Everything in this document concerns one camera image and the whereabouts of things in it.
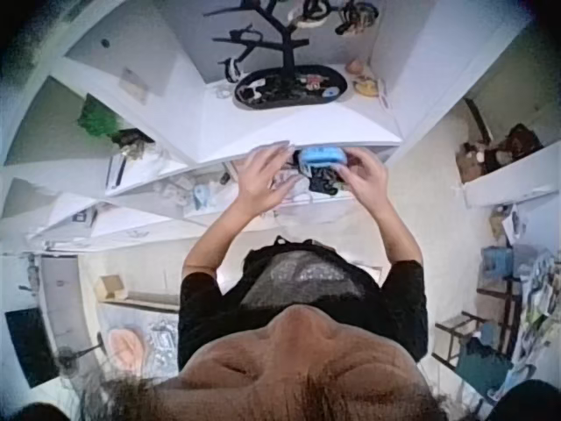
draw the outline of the floor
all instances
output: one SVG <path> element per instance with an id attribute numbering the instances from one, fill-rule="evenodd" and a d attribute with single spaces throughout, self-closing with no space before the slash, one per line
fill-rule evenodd
<path id="1" fill-rule="evenodd" d="M 473 133 L 463 104 L 457 105 L 421 142 L 390 168 L 389 195 L 423 250 L 430 325 L 475 310 L 479 251 L 494 243 L 486 209 L 468 209 L 454 160 L 458 146 Z M 277 235 L 287 239 L 317 239 L 334 246 L 348 260 L 388 270 L 375 223 L 359 207 L 335 223 L 284 227 L 241 234 L 219 271 L 221 287 L 231 287 L 241 274 L 241 263 L 252 248 L 270 244 Z M 97 332 L 96 302 L 92 285 L 99 275 L 120 274 L 131 290 L 176 294 L 181 263 L 194 240 L 151 244 L 107 253 L 81 256 L 80 270 L 87 319 Z M 431 344 L 434 332 L 430 332 Z M 439 364 L 430 357 L 422 369 L 435 391 L 449 389 Z"/>

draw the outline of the blue container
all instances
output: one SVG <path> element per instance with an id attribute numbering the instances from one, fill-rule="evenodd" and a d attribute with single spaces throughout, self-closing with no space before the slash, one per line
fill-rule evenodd
<path id="1" fill-rule="evenodd" d="M 336 146 L 305 147 L 298 155 L 300 172 L 311 177 L 311 168 L 326 168 L 333 164 L 346 165 L 347 156 L 344 150 Z"/>
<path id="2" fill-rule="evenodd" d="M 502 278 L 513 274 L 512 248 L 487 247 L 481 250 L 481 257 L 483 257 L 483 275 L 486 278 Z"/>

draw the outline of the black tray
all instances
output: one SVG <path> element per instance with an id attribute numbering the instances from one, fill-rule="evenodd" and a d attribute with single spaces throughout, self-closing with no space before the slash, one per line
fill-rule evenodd
<path id="1" fill-rule="evenodd" d="M 236 99 L 254 110 L 268 110 L 295 105 L 317 105 L 335 101 L 347 90 L 344 77 L 326 66 L 296 66 L 295 77 L 286 77 L 282 68 L 258 70 L 242 79 L 236 87 Z M 310 75 L 316 78 L 316 89 L 309 89 Z M 250 87 L 252 83 L 264 79 L 264 86 Z"/>

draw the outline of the green plant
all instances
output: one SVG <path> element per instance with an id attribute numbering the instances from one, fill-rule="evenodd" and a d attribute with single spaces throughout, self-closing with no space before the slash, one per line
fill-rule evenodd
<path id="1" fill-rule="evenodd" d="M 103 135 L 110 136 L 119 130 L 117 114 L 90 94 L 86 96 L 78 125 L 97 138 Z"/>

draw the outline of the cardboard box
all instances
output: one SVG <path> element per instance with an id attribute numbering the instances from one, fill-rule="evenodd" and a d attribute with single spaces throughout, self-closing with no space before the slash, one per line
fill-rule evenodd
<path id="1" fill-rule="evenodd" d="M 100 276 L 95 287 L 97 301 L 125 299 L 126 290 L 119 275 Z"/>

